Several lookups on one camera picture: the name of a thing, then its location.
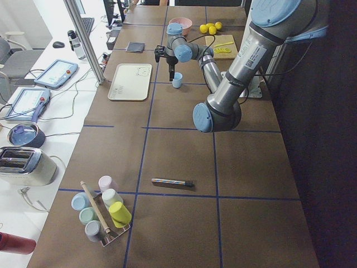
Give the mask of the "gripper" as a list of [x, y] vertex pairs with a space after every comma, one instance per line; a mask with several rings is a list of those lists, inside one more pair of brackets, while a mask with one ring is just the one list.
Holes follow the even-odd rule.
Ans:
[[173, 81], [175, 77], [175, 65], [177, 64], [177, 58], [174, 54], [174, 51], [169, 48], [168, 46], [165, 47], [166, 53], [166, 62], [168, 63], [169, 67], [169, 80]]

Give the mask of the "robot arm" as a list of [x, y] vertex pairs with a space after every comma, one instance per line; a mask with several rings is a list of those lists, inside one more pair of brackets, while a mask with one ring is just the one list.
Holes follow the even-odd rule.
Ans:
[[194, 125], [204, 133], [232, 130], [242, 117], [238, 98], [262, 63], [285, 42], [325, 36], [329, 10], [330, 1], [253, 1], [249, 35], [225, 75], [213, 59], [213, 50], [187, 42], [179, 23], [168, 25], [167, 46], [156, 58], [166, 57], [170, 79], [174, 78], [175, 64], [197, 60], [211, 94], [195, 106]]

